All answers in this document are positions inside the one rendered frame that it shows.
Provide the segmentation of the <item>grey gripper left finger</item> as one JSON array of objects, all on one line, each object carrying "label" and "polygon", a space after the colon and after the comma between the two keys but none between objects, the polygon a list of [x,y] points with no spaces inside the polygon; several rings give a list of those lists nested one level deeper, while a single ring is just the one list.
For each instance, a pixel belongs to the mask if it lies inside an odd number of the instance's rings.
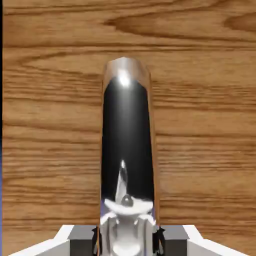
[{"label": "grey gripper left finger", "polygon": [[9,256],[102,256],[95,225],[62,225],[52,239]]}]

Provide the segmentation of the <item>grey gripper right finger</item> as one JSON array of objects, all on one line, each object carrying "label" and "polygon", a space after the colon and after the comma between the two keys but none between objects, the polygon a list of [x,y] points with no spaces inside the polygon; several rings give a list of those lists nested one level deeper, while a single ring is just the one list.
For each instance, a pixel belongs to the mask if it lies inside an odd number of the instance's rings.
[{"label": "grey gripper right finger", "polygon": [[202,237],[194,225],[163,225],[153,234],[153,256],[249,256]]}]

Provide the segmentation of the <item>curved shiny metal handle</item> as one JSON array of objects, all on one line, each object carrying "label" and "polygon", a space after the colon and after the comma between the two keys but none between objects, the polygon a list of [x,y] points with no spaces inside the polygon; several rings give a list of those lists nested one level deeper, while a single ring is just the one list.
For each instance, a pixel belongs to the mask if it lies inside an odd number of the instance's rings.
[{"label": "curved shiny metal handle", "polygon": [[102,79],[100,256],[157,256],[150,73],[119,57]]}]

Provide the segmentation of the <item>light wood cabinet door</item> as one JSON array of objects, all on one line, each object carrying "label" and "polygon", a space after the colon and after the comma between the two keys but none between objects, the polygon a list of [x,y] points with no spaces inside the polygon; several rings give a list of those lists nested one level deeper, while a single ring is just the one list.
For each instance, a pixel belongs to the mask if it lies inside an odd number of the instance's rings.
[{"label": "light wood cabinet door", "polygon": [[2,0],[2,256],[98,221],[101,79],[152,77],[164,224],[256,256],[256,0]]}]

